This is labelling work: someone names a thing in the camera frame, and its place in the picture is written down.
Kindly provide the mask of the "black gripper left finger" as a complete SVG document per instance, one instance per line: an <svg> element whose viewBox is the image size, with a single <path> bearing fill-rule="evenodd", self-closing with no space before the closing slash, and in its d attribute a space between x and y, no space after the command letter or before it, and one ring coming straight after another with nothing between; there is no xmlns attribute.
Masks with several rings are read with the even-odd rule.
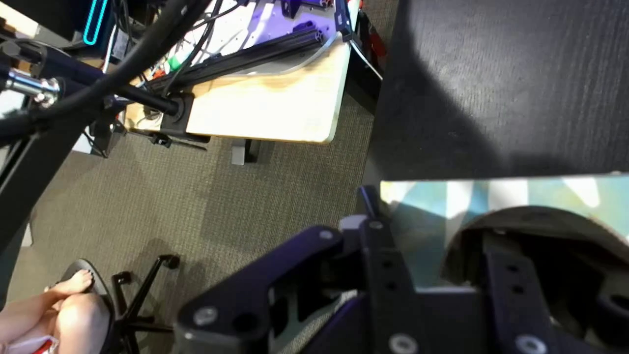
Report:
<svg viewBox="0 0 629 354"><path fill-rule="evenodd" d="M414 288L375 187L345 227L308 227L180 305L176 354L276 354L318 315L308 354L386 354Z"/></svg>

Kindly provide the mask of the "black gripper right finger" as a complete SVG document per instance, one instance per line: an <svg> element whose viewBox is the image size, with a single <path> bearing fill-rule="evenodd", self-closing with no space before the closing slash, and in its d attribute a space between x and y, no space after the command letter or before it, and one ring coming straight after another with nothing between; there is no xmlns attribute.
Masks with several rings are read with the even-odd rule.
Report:
<svg viewBox="0 0 629 354"><path fill-rule="evenodd" d="M487 215L457 232L463 354L629 354L629 252L577 215Z"/></svg>

